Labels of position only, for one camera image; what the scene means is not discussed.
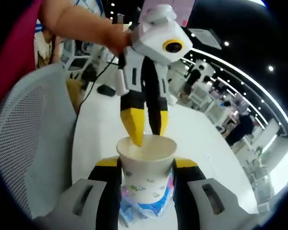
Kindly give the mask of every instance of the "yellow robot part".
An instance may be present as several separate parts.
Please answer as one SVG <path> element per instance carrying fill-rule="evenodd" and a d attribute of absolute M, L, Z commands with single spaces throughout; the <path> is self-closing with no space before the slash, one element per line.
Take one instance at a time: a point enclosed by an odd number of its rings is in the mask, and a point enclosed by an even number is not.
<path fill-rule="evenodd" d="M 120 118 L 133 143 L 137 146 L 142 146 L 145 124 L 144 109 L 125 109 L 120 112 Z"/>
<path fill-rule="evenodd" d="M 160 127 L 160 136 L 164 135 L 165 129 L 168 125 L 168 111 L 160 111 L 161 115 L 161 127 Z"/>

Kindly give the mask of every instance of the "paper cup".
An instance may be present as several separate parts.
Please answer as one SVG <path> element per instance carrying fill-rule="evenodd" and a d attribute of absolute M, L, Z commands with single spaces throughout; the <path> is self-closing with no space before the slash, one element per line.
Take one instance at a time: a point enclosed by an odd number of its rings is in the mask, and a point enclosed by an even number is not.
<path fill-rule="evenodd" d="M 176 142 L 162 136 L 144 135 L 141 147 L 127 137 L 121 139 L 116 148 L 130 198 L 141 204 L 160 200 L 168 184 Z"/>

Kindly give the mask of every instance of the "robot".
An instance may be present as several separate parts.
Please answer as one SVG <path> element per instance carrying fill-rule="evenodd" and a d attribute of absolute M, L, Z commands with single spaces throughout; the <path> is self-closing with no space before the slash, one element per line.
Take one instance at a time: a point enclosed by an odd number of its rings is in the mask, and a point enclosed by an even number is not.
<path fill-rule="evenodd" d="M 120 116 L 134 144 L 141 146 L 146 102 L 152 132 L 163 135 L 167 120 L 167 70 L 192 43 L 174 21 L 173 9 L 158 5 L 132 33 L 132 46 L 119 57 L 116 90 Z M 206 179 L 198 165 L 183 158 L 173 162 L 178 230 L 241 230 L 257 223 L 238 204 L 237 197 L 214 179 Z M 117 230 L 121 200 L 121 162 L 102 159 L 88 179 L 65 191 L 53 211 L 34 222 L 41 229 Z"/>
<path fill-rule="evenodd" d="M 132 32 L 132 46 L 119 56 L 116 92 L 121 96 L 120 117 L 137 146 L 142 144 L 145 102 L 153 134 L 164 134 L 168 122 L 168 65 L 192 48 L 176 17 L 166 4 L 148 11 L 143 23 Z"/>

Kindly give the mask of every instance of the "cup rim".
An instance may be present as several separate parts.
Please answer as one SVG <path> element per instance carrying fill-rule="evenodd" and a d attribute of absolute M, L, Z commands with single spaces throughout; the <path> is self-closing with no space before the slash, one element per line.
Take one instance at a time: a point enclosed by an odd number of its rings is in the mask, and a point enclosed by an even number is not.
<path fill-rule="evenodd" d="M 119 153 L 119 156 L 123 156 L 123 157 L 125 157 L 125 158 L 127 158 L 127 159 L 129 159 L 129 160 L 132 160 L 132 161 L 159 162 L 159 161 L 164 161 L 164 160 L 167 160 L 167 159 L 169 159 L 169 158 L 172 158 L 173 155 L 174 155 L 174 153 L 175 153 L 176 150 L 177 150 L 177 143 L 176 143 L 176 141 L 174 141 L 174 140 L 171 139 L 171 138 L 168 138 L 168 137 L 165 137 L 165 136 L 160 136 L 160 135 L 155 135 L 155 134 L 144 134 L 144 136 L 158 136 L 158 137 L 166 138 L 166 139 L 168 139 L 168 140 L 170 140 L 170 141 L 172 141 L 172 142 L 174 143 L 175 148 L 174 148 L 173 152 L 172 152 L 170 155 L 168 155 L 167 157 L 165 157 L 165 158 L 161 158 L 161 159 L 157 159 L 157 160 L 137 160 L 137 159 L 135 159 L 135 158 L 131 158 L 131 157 L 129 157 L 129 156 L 126 156 L 125 154 L 122 154 L 121 151 L 119 151 L 119 148 L 118 148 L 119 143 L 120 143 L 122 140 L 124 140 L 124 139 L 130 139 L 130 137 L 128 136 L 128 137 L 124 137 L 124 138 L 120 139 L 120 140 L 118 141 L 118 143 L 116 144 L 116 151 Z"/>

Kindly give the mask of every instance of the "white robot head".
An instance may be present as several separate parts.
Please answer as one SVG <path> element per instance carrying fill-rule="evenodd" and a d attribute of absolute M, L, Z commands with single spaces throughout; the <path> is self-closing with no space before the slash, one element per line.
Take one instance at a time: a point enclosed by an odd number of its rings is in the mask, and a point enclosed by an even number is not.
<path fill-rule="evenodd" d="M 132 47 L 162 65 L 179 60 L 192 48 L 192 42 L 175 22 L 176 14 L 167 4 L 149 10 L 132 34 Z"/>

